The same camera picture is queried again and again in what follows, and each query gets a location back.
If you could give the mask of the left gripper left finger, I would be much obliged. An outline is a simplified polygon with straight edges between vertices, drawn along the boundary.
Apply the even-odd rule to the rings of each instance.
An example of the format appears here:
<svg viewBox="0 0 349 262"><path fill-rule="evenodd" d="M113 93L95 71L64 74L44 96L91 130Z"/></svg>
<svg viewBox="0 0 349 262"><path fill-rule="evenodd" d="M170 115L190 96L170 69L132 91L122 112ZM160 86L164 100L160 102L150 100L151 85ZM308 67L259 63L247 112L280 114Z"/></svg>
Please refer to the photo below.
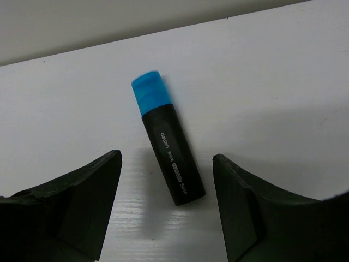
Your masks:
<svg viewBox="0 0 349 262"><path fill-rule="evenodd" d="M121 174L112 150L49 182L1 197L1 261L98 261Z"/></svg>

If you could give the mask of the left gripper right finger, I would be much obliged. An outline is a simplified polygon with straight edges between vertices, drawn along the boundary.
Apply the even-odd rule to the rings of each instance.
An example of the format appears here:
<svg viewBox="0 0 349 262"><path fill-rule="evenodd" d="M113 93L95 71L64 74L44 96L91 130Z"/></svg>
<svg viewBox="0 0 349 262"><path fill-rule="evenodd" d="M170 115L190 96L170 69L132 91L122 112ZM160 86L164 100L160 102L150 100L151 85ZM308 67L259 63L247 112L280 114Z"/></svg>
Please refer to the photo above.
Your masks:
<svg viewBox="0 0 349 262"><path fill-rule="evenodd" d="M348 194L325 200L277 187L223 154L213 177L229 261L348 261Z"/></svg>

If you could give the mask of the blue cap black highlighter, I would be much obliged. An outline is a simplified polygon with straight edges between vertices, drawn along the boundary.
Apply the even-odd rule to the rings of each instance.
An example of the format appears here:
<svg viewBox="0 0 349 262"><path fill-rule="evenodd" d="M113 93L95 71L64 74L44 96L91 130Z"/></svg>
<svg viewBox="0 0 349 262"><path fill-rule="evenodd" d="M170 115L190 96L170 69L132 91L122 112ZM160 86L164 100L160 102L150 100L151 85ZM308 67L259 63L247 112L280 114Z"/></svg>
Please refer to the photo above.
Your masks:
<svg viewBox="0 0 349 262"><path fill-rule="evenodd" d="M145 73L133 80L131 86L175 205L185 205L205 196L194 156L160 73Z"/></svg>

